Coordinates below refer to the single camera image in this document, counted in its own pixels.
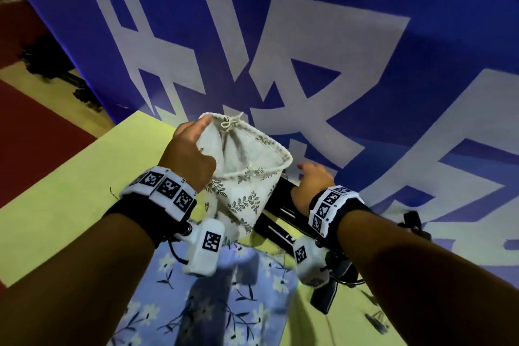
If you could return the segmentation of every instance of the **blue floral cloth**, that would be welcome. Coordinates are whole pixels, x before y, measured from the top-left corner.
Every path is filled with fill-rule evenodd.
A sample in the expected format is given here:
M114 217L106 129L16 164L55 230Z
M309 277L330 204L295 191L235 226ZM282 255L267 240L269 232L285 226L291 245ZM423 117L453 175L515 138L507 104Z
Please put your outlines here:
M185 257L186 244L173 246ZM188 276L163 243L109 345L278 346L297 282L294 271L237 243L222 249L214 276Z

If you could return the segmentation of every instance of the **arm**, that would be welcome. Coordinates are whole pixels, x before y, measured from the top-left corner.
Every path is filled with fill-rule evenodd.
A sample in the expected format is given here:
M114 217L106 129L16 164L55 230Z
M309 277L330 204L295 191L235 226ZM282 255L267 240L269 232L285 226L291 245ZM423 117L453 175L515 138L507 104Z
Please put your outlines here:
M308 214L311 199L335 183L322 166L300 168L292 199ZM515 342L519 290L507 282L369 212L348 213L337 237L409 345Z
M159 165L200 192L216 161L196 141L211 117L178 127ZM3 344L99 345L109 342L152 258L152 238L121 214L103 217L0 296Z

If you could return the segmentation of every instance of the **hand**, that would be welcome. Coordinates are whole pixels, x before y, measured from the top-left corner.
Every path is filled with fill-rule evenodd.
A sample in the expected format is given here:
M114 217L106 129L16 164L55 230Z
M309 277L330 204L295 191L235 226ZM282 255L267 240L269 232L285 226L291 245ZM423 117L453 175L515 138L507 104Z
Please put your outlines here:
M296 186L290 192L292 201L297 210L303 215L310 214L310 202L315 195L322 190L326 190L331 186L335 186L332 174L326 171L323 166L306 162L298 164L297 168L305 173L301 180L301 184Z
M196 141L212 119L211 115L206 115L196 122L178 126L159 161L159 166L184 178L197 193L209 183L217 167L214 157L200 153L196 146Z

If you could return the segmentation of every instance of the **drawstring bag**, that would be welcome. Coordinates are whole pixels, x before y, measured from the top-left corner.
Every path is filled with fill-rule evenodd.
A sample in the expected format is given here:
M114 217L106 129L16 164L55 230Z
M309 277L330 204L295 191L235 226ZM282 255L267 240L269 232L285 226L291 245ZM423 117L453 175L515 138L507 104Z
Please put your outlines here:
M240 120L210 114L213 120L198 139L200 152L211 155L217 168L205 187L206 216L225 224L224 245L249 235L268 198L292 163L289 151Z

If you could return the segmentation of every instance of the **floral fabric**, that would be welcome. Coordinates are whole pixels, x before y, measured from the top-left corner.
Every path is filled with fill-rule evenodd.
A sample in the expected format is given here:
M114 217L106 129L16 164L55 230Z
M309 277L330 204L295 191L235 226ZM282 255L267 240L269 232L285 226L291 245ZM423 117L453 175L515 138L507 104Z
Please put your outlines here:
M187 245L174 243L179 257ZM155 252L108 345L278 346L294 271L256 249L222 249L212 277L185 275L166 243Z
M205 189L205 210L224 222L224 244L229 244L250 234L292 156L239 116L211 115L212 123L197 142L203 154L217 161Z

